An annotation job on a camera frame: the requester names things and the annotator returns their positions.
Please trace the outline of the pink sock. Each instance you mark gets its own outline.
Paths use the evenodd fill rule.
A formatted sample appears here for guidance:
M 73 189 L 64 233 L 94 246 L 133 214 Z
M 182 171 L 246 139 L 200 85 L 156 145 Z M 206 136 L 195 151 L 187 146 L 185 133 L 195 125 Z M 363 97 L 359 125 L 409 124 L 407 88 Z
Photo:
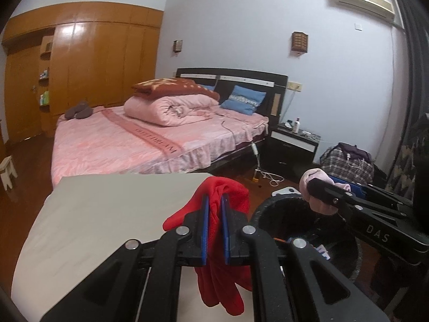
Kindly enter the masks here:
M 339 213 L 347 220 L 353 215 L 350 207 L 342 199 L 345 192 L 351 192 L 350 185 L 335 182 L 322 169 L 306 171 L 301 176 L 299 191 L 310 208 L 317 213 L 329 216 Z

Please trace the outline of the red cloth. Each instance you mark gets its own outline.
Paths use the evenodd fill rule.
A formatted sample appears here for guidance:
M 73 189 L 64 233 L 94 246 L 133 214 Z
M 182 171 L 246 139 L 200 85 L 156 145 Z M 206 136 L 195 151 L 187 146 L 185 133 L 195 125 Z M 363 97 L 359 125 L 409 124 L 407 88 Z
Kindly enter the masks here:
M 232 316 L 244 312 L 238 286 L 252 290 L 248 266 L 226 265 L 223 254 L 221 197 L 228 195 L 232 209 L 246 214 L 249 211 L 249 191 L 239 182 L 226 177 L 208 177 L 196 189 L 192 198 L 163 223 L 165 231 L 183 224 L 186 214 L 200 209 L 203 197 L 209 198 L 208 258 L 206 265 L 195 268 L 198 289 L 204 304 L 211 308 L 221 304 Z

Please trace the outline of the black trash bin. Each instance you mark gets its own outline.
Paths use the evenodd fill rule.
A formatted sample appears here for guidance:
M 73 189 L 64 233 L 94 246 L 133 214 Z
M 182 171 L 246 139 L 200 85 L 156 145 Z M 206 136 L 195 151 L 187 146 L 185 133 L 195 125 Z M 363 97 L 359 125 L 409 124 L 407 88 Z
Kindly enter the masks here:
M 362 264 L 359 240 L 337 215 L 314 212 L 297 194 L 266 199 L 254 211 L 250 223 L 281 240 L 305 239 L 314 247 L 324 246 L 329 261 L 350 281 L 355 281 Z

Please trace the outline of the plaid bag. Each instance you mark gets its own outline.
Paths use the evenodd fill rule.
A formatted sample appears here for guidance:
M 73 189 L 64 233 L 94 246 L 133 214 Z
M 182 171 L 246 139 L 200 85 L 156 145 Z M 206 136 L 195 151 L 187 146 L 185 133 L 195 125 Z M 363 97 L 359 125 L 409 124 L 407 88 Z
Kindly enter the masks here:
M 372 156 L 345 142 L 328 148 L 320 156 L 319 163 L 328 175 L 352 183 L 371 184 L 375 174 Z

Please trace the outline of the white bathroom scale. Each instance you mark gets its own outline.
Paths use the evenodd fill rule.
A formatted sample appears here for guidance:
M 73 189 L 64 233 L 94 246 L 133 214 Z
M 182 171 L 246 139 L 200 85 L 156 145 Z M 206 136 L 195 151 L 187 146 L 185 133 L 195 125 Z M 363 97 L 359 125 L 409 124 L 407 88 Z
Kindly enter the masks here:
M 301 192 L 299 190 L 297 190 L 296 188 L 293 187 L 285 187 L 276 191 L 273 191 L 271 194 L 273 197 L 274 196 L 301 196 Z

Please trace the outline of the floral grey curtain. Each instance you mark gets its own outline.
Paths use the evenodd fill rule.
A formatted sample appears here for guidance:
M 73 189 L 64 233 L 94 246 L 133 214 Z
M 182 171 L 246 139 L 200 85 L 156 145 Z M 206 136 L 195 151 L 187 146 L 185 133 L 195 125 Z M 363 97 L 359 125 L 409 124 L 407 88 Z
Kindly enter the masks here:
M 409 63 L 406 116 L 400 146 L 386 190 L 412 200 L 415 190 L 415 152 L 419 140 L 428 140 L 428 11 L 420 0 L 396 0 L 404 23 Z

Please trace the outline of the black white nightstand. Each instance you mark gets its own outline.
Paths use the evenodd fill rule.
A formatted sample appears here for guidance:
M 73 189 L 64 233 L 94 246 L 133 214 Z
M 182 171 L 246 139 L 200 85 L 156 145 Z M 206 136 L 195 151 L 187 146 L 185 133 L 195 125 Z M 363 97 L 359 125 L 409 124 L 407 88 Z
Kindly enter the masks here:
M 265 139 L 262 167 L 298 183 L 305 171 L 314 168 L 313 160 L 320 140 L 317 134 L 302 129 L 294 133 L 285 124 L 278 124 Z

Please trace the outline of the white lotion bottle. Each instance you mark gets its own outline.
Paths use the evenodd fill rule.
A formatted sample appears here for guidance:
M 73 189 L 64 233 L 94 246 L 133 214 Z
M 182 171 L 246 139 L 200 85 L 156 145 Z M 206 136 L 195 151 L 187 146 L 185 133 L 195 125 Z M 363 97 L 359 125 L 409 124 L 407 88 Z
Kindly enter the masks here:
M 300 120 L 297 118 L 294 122 L 292 131 L 297 134 L 299 132 Z

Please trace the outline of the black headboard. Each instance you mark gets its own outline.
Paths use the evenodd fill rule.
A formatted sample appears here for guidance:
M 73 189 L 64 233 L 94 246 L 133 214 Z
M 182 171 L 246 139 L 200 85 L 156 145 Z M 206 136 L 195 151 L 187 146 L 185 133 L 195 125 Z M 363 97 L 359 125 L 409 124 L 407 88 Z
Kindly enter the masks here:
M 229 98 L 236 86 L 265 93 L 256 113 L 269 118 L 271 129 L 280 121 L 287 75 L 232 68 L 178 68 L 175 74 L 177 78 L 214 86 L 214 91 L 220 95 L 220 103 Z

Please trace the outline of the blue pillow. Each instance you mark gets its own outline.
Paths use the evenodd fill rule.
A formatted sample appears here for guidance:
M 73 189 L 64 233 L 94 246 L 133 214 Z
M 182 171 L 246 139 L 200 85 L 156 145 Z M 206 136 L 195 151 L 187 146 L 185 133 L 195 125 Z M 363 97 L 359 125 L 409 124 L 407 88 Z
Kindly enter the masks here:
M 234 86 L 233 91 L 220 107 L 222 109 L 235 111 L 240 114 L 251 116 L 256 112 L 265 99 L 266 93 L 243 86 Z

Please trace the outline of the pink covered bed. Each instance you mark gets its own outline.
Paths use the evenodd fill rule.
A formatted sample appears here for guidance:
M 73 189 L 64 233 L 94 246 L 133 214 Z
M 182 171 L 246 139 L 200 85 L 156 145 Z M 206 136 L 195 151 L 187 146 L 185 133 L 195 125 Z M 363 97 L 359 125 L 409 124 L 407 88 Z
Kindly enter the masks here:
M 87 174 L 169 174 L 209 168 L 268 132 L 268 118 L 216 107 L 214 116 L 182 126 L 155 126 L 127 117 L 123 107 L 86 119 L 59 121 L 51 178 Z

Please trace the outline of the folded pink quilt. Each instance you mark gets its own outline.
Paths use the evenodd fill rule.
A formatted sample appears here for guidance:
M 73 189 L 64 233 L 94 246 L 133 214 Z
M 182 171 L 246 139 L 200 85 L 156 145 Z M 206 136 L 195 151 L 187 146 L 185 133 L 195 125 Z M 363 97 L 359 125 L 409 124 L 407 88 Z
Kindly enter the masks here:
M 165 96 L 147 100 L 133 96 L 124 104 L 125 115 L 158 126 L 183 126 L 211 119 L 218 101 L 204 94 Z

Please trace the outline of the dark red pillow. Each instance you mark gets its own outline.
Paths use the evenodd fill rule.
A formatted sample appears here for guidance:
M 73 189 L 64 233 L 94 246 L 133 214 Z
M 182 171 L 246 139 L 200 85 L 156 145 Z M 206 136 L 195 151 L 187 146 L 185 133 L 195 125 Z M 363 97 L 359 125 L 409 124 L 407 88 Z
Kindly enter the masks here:
M 134 95 L 147 100 L 156 100 L 161 97 L 203 94 L 216 101 L 220 95 L 203 85 L 196 84 L 192 79 L 164 78 L 152 79 L 132 85 Z

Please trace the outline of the wooden wardrobe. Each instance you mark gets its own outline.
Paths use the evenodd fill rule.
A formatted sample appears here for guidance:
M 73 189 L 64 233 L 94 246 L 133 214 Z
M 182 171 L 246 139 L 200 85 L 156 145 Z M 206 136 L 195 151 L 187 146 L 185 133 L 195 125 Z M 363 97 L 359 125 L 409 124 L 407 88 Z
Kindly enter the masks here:
M 163 13 L 113 2 L 54 4 L 9 19 L 4 109 L 11 143 L 51 134 L 81 101 L 122 104 L 153 79 Z

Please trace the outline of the beige wall socket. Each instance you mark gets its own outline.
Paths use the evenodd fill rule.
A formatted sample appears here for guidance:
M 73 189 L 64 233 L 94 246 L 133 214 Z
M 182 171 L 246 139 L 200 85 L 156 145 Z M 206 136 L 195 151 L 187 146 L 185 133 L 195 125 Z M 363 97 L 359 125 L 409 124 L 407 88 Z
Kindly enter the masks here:
M 288 82 L 287 83 L 287 89 L 291 91 L 301 92 L 302 91 L 302 84 L 298 82 Z

